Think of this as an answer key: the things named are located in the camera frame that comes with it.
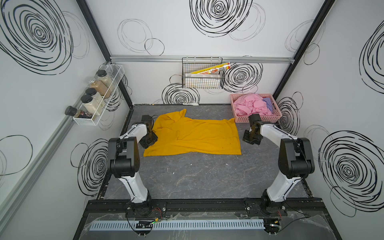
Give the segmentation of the yellow t-shirt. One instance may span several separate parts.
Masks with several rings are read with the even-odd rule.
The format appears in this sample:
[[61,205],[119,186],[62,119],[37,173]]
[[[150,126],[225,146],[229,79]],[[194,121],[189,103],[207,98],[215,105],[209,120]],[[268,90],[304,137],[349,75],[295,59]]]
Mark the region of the yellow t-shirt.
[[144,157],[187,153],[241,155],[235,119],[197,120],[186,117],[187,110],[160,115],[153,131],[157,142],[144,151]]

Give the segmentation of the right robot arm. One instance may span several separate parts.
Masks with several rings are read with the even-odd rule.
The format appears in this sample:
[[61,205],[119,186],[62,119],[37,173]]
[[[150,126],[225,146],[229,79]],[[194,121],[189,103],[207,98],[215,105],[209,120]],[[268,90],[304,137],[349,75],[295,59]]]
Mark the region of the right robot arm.
[[279,147],[279,173],[263,192],[260,204],[262,213],[271,215],[283,205],[296,184],[315,171],[312,146],[307,138],[298,138],[274,124],[263,122],[259,114],[250,115],[249,123],[250,129],[244,132],[244,142],[260,145],[261,140],[267,138]]

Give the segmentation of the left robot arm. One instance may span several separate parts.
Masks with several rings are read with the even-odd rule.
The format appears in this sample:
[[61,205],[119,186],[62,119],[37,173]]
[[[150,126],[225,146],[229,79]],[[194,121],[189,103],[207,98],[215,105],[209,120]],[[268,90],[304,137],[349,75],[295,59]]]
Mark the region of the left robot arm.
[[132,125],[126,133],[108,141],[107,169],[126,188],[130,196],[127,209],[143,217],[149,216],[153,207],[150,192],[139,173],[139,145],[147,149],[157,142],[153,125],[153,117],[143,115],[142,120]]

